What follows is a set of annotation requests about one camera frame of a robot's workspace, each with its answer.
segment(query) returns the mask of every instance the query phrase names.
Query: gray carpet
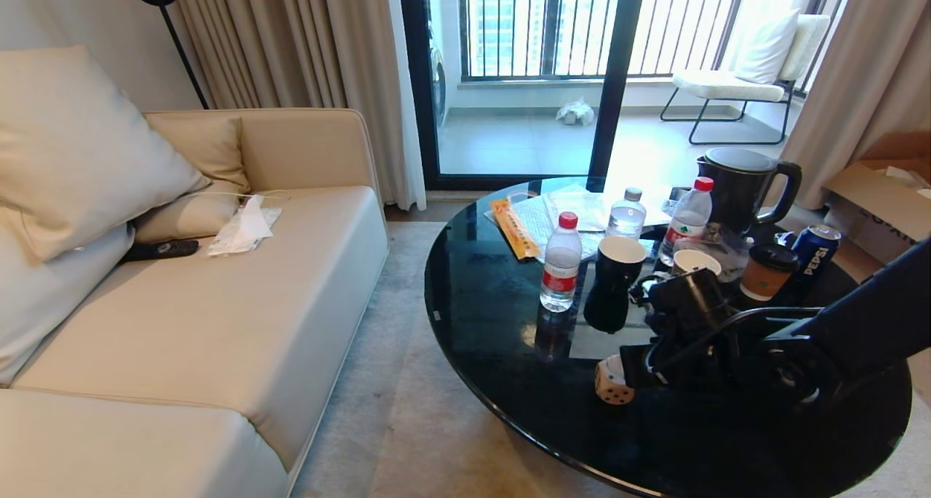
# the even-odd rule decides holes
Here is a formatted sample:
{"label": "gray carpet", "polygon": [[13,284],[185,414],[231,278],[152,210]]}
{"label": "gray carpet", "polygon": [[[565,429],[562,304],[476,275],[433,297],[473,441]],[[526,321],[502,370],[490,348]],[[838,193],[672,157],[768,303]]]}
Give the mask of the gray carpet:
{"label": "gray carpet", "polygon": [[[628,496],[510,432],[458,379],[423,309],[438,222],[390,222],[391,253],[294,489],[295,498]],[[931,496],[931,411],[848,498]]]}

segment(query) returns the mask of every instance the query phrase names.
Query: white dice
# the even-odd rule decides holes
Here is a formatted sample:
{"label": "white dice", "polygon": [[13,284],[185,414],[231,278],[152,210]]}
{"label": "white dice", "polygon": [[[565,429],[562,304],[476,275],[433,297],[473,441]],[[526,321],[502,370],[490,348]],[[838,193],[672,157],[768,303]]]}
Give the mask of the white dice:
{"label": "white dice", "polygon": [[634,399],[634,390],[624,379],[624,366],[618,355],[608,356],[595,368],[595,393],[611,405],[623,405]]}

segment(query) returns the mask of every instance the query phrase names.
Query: washing machine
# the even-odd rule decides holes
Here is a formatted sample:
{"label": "washing machine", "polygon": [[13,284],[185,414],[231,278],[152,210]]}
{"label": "washing machine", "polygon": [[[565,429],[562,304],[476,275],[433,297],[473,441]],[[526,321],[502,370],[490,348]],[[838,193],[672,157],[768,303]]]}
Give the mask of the washing machine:
{"label": "washing machine", "polygon": [[433,97],[433,119],[436,127],[446,121],[446,71],[443,67],[443,54],[438,42],[433,38],[433,25],[426,26],[430,39],[430,95]]}

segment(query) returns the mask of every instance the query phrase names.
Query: balcony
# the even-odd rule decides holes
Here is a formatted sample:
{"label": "balcony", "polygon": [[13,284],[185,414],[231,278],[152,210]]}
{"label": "balcony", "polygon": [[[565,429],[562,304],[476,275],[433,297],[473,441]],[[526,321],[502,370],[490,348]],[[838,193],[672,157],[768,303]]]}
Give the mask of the balcony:
{"label": "balcony", "polygon": [[[612,169],[649,168],[650,180],[665,183],[694,177],[701,149],[687,141],[691,126],[661,123],[656,117],[672,92],[672,73],[732,67],[754,15],[801,8],[832,15],[836,24],[844,3],[642,0]],[[595,108],[601,103],[616,4],[618,0],[429,0],[433,70],[443,77],[433,91],[440,172],[586,173],[595,124],[565,126],[556,123],[555,115],[579,97]],[[819,60],[799,81],[802,96],[817,75]],[[701,100],[679,96],[680,113],[698,112]],[[709,124],[703,132],[751,140],[778,137],[778,128],[772,132],[772,127],[781,117],[778,108],[769,106],[751,104],[748,120]],[[728,104],[718,109],[731,113]],[[789,126],[799,113],[800,108],[792,111]],[[749,149],[778,156],[781,147]]]}

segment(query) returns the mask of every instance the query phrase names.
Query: water bottle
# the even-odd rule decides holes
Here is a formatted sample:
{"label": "water bottle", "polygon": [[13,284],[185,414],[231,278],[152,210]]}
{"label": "water bottle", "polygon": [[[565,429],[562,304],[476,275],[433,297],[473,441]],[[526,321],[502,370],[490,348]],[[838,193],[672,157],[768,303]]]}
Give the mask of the water bottle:
{"label": "water bottle", "polygon": [[685,196],[676,204],[676,210],[672,212],[672,220],[669,220],[666,238],[663,239],[663,245],[659,247],[659,260],[664,265],[672,267],[672,246],[676,240],[701,236],[704,232],[708,219],[711,217],[712,187],[714,187],[714,180],[709,177],[698,177],[695,179],[695,187],[685,193]]}
{"label": "water bottle", "polygon": [[572,307],[575,280],[582,262],[582,241],[579,239],[579,219],[575,213],[559,213],[559,226],[546,243],[546,261],[543,264],[543,285],[540,303],[553,313]]}
{"label": "water bottle", "polygon": [[642,196],[642,190],[628,187],[624,192],[624,200],[619,200],[611,206],[611,217],[608,219],[608,228],[605,230],[608,236],[639,239],[643,231],[643,220],[646,219],[646,207],[639,203]]}

